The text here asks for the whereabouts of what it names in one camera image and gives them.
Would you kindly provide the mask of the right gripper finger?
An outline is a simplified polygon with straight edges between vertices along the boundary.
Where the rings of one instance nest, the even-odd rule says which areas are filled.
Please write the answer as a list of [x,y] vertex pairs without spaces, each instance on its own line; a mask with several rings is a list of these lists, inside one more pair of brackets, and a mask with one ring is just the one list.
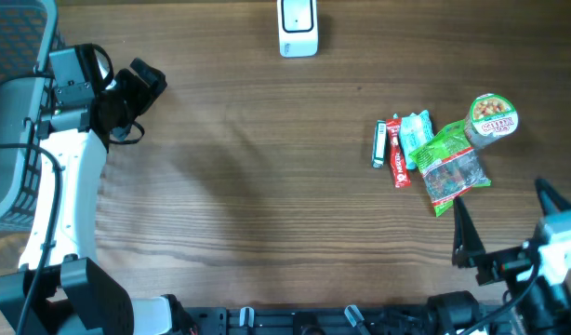
[[571,210],[571,202],[559,194],[546,179],[536,179],[535,187],[544,216]]
[[452,264],[458,268],[476,267],[486,251],[461,197],[454,199],[454,223]]

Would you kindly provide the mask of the green snack bag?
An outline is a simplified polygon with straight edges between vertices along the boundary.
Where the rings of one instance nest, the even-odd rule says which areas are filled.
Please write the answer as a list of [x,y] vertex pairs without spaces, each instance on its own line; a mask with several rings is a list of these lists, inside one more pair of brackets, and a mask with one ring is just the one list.
[[436,217],[470,189],[491,185],[464,127],[464,120],[448,124],[410,153],[424,180]]

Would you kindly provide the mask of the red snack packet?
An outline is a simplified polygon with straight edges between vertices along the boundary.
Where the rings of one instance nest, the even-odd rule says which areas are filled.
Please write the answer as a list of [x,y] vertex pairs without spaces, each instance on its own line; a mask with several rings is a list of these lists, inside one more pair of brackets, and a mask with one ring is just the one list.
[[386,128],[390,140],[390,166],[396,188],[405,188],[411,185],[411,180],[405,165],[405,157],[399,138],[402,119],[396,114],[391,119],[386,120]]

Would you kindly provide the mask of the instant noodle cup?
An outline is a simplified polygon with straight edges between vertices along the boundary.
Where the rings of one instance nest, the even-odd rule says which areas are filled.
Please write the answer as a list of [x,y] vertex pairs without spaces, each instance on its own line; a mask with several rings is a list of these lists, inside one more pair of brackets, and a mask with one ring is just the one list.
[[510,101],[493,93],[476,98],[465,118],[464,133],[475,149],[512,134],[519,115]]

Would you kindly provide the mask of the dark green small box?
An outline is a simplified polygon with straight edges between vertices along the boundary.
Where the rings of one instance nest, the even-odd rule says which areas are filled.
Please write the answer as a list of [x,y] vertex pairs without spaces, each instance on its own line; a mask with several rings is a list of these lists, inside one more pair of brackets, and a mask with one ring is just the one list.
[[371,164],[373,168],[382,168],[385,163],[387,127],[384,120],[379,120],[375,126]]

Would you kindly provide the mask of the pale green wipes packet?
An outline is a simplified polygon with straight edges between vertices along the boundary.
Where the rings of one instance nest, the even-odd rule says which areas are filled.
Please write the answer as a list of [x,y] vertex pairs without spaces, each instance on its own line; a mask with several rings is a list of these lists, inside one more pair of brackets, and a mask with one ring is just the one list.
[[412,113],[403,117],[398,135],[405,157],[405,166],[408,170],[414,170],[417,164],[410,154],[434,137],[429,111],[423,110],[419,114]]

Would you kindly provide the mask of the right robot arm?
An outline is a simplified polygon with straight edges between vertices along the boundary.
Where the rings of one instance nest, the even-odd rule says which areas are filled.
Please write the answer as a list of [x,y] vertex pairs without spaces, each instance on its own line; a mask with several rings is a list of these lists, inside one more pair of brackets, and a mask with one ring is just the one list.
[[462,199],[454,201],[452,264],[477,270],[480,286],[503,282],[501,306],[488,313],[468,291],[428,299],[427,329],[438,334],[491,334],[514,311],[527,334],[571,334],[571,202],[545,179],[535,180],[543,216],[521,245],[485,250]]

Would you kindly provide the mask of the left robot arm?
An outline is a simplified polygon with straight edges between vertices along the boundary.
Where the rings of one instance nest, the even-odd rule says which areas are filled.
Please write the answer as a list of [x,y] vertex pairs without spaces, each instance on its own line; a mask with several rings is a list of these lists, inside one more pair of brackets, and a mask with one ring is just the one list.
[[98,264],[95,216],[109,150],[161,96],[165,74],[134,59],[115,70],[83,44],[48,56],[49,106],[34,121],[28,156],[40,160],[31,237],[18,271],[0,276],[0,311],[18,334],[195,334],[178,299],[133,299]]

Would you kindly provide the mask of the white barcode scanner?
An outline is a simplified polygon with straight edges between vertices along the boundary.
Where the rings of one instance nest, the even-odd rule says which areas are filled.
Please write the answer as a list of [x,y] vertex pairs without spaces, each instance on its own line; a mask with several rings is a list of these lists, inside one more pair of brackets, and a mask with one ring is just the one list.
[[276,9],[281,56],[314,56],[319,44],[317,1],[277,0]]

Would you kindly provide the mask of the grey plastic mesh basket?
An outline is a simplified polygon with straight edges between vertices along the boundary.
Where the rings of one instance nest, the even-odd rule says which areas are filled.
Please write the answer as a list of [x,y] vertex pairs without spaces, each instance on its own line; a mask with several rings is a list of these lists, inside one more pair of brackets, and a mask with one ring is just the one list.
[[[0,144],[39,143],[52,106],[50,52],[65,47],[54,0],[0,0]],[[0,231],[29,231],[41,174],[38,153],[0,149]]]

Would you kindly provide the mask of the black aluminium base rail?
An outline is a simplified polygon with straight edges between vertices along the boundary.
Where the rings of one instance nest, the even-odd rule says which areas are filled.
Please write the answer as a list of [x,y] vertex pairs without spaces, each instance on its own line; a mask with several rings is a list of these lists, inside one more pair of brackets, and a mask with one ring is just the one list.
[[479,321],[486,307],[402,304],[379,308],[226,309],[191,307],[193,334],[209,335],[411,335],[459,334]]

